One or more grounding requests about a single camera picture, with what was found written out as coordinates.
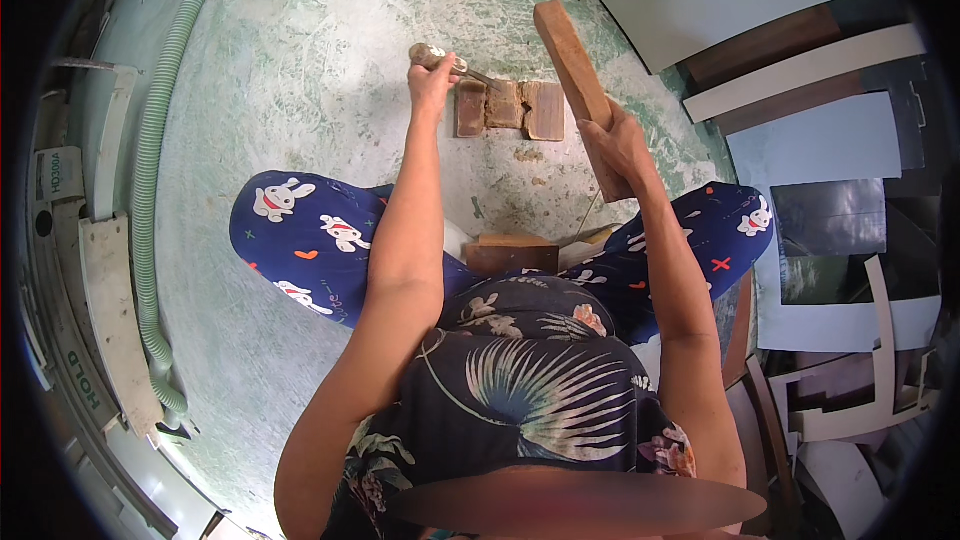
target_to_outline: sawdust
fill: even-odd
[[[513,151],[513,158],[521,163],[530,163],[531,161],[543,161],[544,153],[540,150],[535,150],[534,148],[528,148],[523,150],[518,148]]]

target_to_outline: vacuum hose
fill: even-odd
[[[161,164],[163,130],[167,124],[170,97],[173,95],[177,74],[184,59],[187,40],[205,1],[183,0],[170,25],[170,31],[156,62],[150,91],[147,93],[133,170],[131,244],[140,337],[153,358],[153,366],[150,368],[153,392],[164,407],[177,415],[186,413],[186,398],[174,390],[166,379],[166,372],[173,366],[174,359],[170,344],[161,333],[157,300],[157,258],[154,252],[157,173]]]

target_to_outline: person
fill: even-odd
[[[395,186],[267,171],[234,204],[240,257],[353,328],[277,467],[288,540],[448,537],[386,516],[385,502],[412,486],[516,467],[745,487],[712,298],[769,244],[765,199],[711,182],[671,203],[642,127],[611,100],[609,132],[578,127],[630,182],[639,215],[568,271],[481,279],[443,249],[437,128],[458,79],[453,56],[432,72],[410,67]],[[654,391],[628,345],[657,332]]]

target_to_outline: bunny print pants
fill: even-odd
[[[393,185],[351,186],[314,173],[265,171],[240,191],[230,215],[234,250],[287,296],[353,328],[367,293],[370,248]],[[710,182],[673,201],[710,298],[737,282],[770,244],[772,216],[752,187]],[[614,232],[604,250],[557,277],[589,290],[612,314],[615,333],[640,344],[657,333],[643,220]],[[505,277],[550,275],[524,269]],[[447,298],[486,279],[443,255]]]

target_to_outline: wall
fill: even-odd
[[[115,0],[93,58],[136,67],[144,74],[136,80],[126,112],[114,188],[115,209],[130,211],[135,146],[147,91],[160,57],[167,30],[182,0]],[[70,98],[66,143],[83,150],[86,201],[91,202],[93,176],[107,108],[114,90],[112,71],[86,70],[75,77]]]

